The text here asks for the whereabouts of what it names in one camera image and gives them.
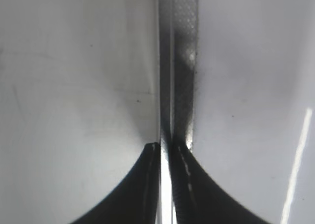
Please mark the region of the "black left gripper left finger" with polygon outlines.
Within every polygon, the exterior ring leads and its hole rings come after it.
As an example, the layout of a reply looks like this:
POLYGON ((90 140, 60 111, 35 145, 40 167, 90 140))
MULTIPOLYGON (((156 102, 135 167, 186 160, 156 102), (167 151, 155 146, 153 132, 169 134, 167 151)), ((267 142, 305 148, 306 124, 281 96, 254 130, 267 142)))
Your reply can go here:
POLYGON ((148 143, 124 179, 75 224, 154 224, 159 193, 160 145, 148 143))

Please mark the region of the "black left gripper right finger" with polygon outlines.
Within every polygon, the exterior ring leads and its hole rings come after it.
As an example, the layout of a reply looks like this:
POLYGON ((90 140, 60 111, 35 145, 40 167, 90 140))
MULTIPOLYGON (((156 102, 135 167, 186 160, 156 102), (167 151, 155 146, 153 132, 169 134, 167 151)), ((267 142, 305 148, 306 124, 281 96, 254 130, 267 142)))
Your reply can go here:
POLYGON ((264 224, 216 184, 188 150, 174 140, 169 149, 170 174, 179 224, 264 224))

